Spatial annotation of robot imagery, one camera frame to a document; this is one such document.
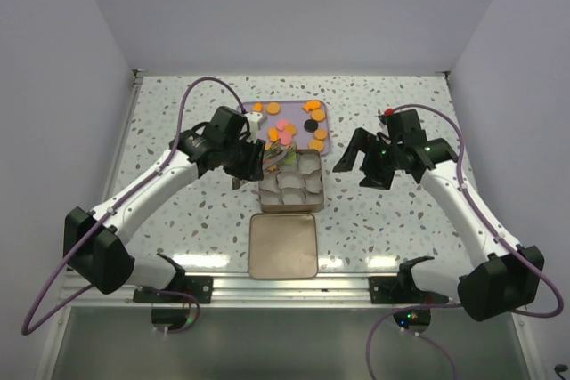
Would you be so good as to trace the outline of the yellow sandwich cookie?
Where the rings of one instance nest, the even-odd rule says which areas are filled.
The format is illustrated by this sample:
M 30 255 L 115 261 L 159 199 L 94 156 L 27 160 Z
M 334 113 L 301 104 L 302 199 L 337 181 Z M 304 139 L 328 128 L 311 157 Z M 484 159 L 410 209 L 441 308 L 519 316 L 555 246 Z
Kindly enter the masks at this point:
M 269 115 L 278 115 L 281 111 L 281 106 L 277 102 L 270 102 L 266 105 L 266 112 Z

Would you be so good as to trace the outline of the green round cookie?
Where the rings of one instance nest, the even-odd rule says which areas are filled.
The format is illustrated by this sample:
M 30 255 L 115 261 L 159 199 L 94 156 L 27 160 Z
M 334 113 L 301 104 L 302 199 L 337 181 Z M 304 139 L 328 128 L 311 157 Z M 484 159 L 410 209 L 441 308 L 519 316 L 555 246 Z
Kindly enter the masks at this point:
M 295 152 L 289 154 L 287 157 L 284 158 L 284 163 L 286 165 L 292 165 L 296 161 L 297 161 L 297 154 Z

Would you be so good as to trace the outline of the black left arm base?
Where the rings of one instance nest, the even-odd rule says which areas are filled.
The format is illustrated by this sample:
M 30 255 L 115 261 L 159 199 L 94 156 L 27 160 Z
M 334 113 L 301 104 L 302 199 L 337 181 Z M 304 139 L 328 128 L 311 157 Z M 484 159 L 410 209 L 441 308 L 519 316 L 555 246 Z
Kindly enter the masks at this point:
M 136 286 L 135 303 L 190 303 L 188 295 L 198 303 L 211 303 L 214 289 L 211 276 L 187 275 L 180 264 L 161 253 L 136 260 L 128 284 Z

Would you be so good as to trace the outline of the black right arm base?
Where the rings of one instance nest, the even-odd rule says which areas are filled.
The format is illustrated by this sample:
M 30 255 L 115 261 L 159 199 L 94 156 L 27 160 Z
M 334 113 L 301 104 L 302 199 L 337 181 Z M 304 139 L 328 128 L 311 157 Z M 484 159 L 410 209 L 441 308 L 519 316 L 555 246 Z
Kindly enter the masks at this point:
M 368 278 L 372 304 L 443 304 L 458 302 L 459 276 L 433 256 L 407 260 L 394 276 Z

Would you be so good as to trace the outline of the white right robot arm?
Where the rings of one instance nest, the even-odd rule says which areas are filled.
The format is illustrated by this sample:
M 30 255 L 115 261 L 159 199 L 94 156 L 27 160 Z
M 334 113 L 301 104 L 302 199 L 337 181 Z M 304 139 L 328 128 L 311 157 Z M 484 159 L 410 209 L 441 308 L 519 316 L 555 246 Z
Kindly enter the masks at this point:
M 443 209 L 459 233 L 473 266 L 468 273 L 438 268 L 431 256 L 401 263 L 392 295 L 419 298 L 428 293 L 460 302 L 475 321 L 484 321 L 531 303 L 544 265 L 541 251 L 524 247 L 472 189 L 462 167 L 464 149 L 443 138 L 430 140 L 419 120 L 419 104 L 388 109 L 379 120 L 386 133 L 354 130 L 336 173 L 353 169 L 359 153 L 362 188 L 389 190 L 396 174 L 410 175 Z

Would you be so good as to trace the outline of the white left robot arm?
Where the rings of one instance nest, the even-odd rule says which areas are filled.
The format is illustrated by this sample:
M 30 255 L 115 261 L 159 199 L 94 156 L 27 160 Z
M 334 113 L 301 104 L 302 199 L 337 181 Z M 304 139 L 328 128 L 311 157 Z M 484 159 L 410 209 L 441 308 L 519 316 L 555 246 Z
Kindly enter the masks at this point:
M 104 295 L 124 285 L 182 293 L 185 271 L 172 258 L 130 255 L 126 246 L 152 214 L 209 171 L 222 168 L 233 178 L 260 181 L 265 143 L 257 134 L 264 119 L 220 107 L 210 120 L 178 130 L 159 160 L 117 195 L 67 214 L 65 264 Z

